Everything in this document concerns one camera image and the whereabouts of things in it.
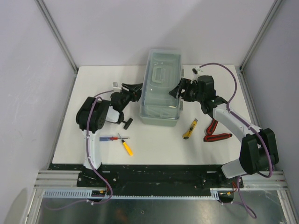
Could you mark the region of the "green plastic tool box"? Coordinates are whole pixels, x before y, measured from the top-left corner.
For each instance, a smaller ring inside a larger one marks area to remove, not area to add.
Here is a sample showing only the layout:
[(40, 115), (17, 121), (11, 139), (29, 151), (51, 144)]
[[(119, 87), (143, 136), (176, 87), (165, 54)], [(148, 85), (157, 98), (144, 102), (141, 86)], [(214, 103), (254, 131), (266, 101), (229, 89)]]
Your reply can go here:
[(140, 99), (140, 118), (146, 125), (174, 127), (180, 117), (180, 100), (169, 94), (182, 77), (178, 50), (152, 49), (146, 65)]

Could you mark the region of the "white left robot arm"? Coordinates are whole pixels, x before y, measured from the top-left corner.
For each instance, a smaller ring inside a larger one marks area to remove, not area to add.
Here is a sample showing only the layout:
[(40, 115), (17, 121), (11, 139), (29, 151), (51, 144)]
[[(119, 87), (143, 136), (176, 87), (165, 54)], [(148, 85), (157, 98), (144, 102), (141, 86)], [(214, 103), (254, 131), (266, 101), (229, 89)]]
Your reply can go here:
[(125, 120), (123, 110), (130, 102), (137, 102), (142, 95), (143, 84), (113, 83), (113, 89), (87, 97), (76, 115), (76, 123), (82, 130), (86, 150), (84, 167), (97, 170), (102, 164), (100, 151), (100, 129), (106, 122), (124, 124), (127, 130), (132, 118)]

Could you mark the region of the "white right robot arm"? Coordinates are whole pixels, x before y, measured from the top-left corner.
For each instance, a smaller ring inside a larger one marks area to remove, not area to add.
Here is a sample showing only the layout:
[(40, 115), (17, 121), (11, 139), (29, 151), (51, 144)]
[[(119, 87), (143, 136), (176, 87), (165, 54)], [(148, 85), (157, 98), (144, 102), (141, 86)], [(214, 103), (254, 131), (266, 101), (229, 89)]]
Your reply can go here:
[(220, 187), (227, 187), (233, 177), (240, 175), (260, 174), (267, 168), (273, 172), (273, 165), (279, 161), (274, 132), (249, 123), (229, 109), (228, 102), (217, 96), (211, 76), (203, 75), (197, 80), (182, 78), (169, 95), (186, 102), (199, 102), (204, 114), (223, 124), (240, 141), (239, 158), (222, 165), (221, 172), (215, 176)]

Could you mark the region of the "yellow utility knife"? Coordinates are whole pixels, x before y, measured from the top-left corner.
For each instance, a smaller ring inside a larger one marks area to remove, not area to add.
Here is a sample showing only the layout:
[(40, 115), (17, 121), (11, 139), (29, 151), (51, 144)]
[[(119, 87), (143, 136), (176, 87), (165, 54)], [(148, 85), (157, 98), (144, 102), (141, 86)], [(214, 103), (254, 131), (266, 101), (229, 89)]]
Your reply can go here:
[(187, 139), (190, 138), (190, 136), (193, 133), (197, 123), (198, 123), (198, 120), (194, 119), (194, 121), (191, 123), (189, 129), (183, 134), (183, 139), (187, 140)]

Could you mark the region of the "blue and red screwdriver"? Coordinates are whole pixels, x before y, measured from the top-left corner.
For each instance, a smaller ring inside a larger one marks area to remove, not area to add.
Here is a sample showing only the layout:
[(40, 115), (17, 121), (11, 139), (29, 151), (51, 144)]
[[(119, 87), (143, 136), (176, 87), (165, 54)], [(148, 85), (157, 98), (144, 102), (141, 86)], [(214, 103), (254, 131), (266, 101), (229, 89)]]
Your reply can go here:
[(100, 141), (114, 141), (114, 140), (125, 140), (125, 139), (129, 139), (129, 137), (124, 137), (124, 138), (121, 138), (121, 137), (109, 137), (109, 136), (99, 137)]

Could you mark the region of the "red and black pliers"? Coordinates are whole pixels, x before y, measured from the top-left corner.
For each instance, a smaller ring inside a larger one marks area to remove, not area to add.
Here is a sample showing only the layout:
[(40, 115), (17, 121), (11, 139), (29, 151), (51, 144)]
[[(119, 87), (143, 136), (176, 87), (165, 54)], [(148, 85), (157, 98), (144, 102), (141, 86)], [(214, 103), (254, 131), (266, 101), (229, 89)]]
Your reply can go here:
[(204, 142), (216, 142), (220, 140), (226, 140), (233, 136), (231, 133), (214, 134), (217, 125), (218, 125), (218, 121), (212, 119), (211, 124), (206, 129), (206, 135), (203, 139)]

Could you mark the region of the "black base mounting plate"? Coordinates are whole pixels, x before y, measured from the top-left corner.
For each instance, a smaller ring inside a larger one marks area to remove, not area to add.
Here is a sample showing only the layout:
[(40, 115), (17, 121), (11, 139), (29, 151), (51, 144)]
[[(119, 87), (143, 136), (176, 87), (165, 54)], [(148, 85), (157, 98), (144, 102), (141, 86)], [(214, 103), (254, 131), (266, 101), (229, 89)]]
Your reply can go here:
[(81, 164), (50, 164), (49, 170), (80, 171), (78, 187), (111, 186), (114, 196), (207, 196), (211, 188), (243, 188), (219, 165), (101, 165), (94, 172)]

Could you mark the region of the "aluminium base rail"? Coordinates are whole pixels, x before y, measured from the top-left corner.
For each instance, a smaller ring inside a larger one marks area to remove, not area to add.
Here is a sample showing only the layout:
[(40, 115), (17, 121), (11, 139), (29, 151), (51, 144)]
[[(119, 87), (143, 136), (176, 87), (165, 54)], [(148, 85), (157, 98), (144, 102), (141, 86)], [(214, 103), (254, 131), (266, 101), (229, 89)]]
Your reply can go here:
[[(41, 170), (38, 172), (35, 187), (38, 188), (72, 188), (76, 187), (80, 171)], [(288, 185), (282, 171), (273, 172), (270, 178), (261, 175), (242, 177), (244, 189), (247, 190), (288, 190)]]

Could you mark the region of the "right aluminium frame post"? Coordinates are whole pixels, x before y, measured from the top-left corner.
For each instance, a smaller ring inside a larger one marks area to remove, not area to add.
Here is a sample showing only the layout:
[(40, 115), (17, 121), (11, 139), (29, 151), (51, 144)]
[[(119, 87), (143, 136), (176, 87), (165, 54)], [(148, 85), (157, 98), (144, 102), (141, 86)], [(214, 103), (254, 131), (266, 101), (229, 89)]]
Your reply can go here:
[(246, 68), (246, 66), (249, 63), (250, 59), (252, 58), (252, 56), (256, 52), (258, 46), (260, 45), (262, 39), (266, 35), (268, 29), (270, 28), (270, 26), (274, 22), (274, 19), (277, 16), (277, 14), (279, 13), (280, 8), (284, 4), (284, 2), (285, 2), (284, 0), (275, 0), (273, 2), (273, 4), (271, 5), (265, 19), (262, 22), (262, 25), (260, 26), (253, 42), (251, 43), (244, 59), (242, 60), (242, 62), (240, 64), (240, 67), (239, 67), (240, 71), (243, 71)]

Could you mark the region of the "aluminium frame post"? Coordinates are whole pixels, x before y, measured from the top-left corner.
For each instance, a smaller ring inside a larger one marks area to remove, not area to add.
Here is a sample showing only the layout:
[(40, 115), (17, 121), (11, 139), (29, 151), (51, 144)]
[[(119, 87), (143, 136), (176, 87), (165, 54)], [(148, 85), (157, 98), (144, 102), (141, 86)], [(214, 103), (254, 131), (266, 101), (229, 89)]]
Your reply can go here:
[(67, 47), (67, 44), (65, 43), (49, 9), (47, 8), (45, 2), (43, 0), (34, 0), (36, 3), (38, 9), (40, 10), (42, 16), (44, 17), (46, 23), (48, 24), (54, 38), (56, 39), (56, 42), (58, 43), (58, 46), (60, 47), (62, 53), (64, 54), (67, 62), (71, 66), (72, 70), (75, 74), (78, 73), (78, 67)]
[(240, 71), (243, 71), (246, 68), (246, 66), (249, 63), (250, 59), (252, 58), (252, 56), (256, 52), (258, 46), (260, 45), (262, 39), (266, 35), (268, 29), (270, 28), (270, 26), (274, 22), (274, 19), (277, 16), (277, 14), (279, 13), (280, 8), (284, 4), (284, 2), (285, 2), (284, 0), (275, 0), (273, 2), (273, 4), (271, 5), (265, 19), (262, 22), (262, 25), (260, 26), (253, 42), (251, 43), (244, 59), (242, 60), (242, 62), (240, 64), (240, 67), (239, 67)]

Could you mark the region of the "left aluminium frame post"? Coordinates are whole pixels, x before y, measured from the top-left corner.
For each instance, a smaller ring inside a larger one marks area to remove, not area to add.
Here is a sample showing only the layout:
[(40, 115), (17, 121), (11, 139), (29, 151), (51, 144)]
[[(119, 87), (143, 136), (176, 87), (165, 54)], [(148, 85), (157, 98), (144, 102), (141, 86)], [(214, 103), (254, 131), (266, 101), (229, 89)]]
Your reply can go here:
[(47, 8), (45, 2), (43, 0), (34, 0), (36, 3), (38, 9), (40, 10), (42, 16), (44, 17), (46, 23), (48, 24), (54, 38), (56, 39), (56, 42), (58, 43), (58, 46), (60, 47), (62, 53), (64, 54), (67, 62), (71, 66), (72, 70), (75, 74), (78, 73), (78, 67), (67, 47), (67, 44), (65, 43), (49, 9)]

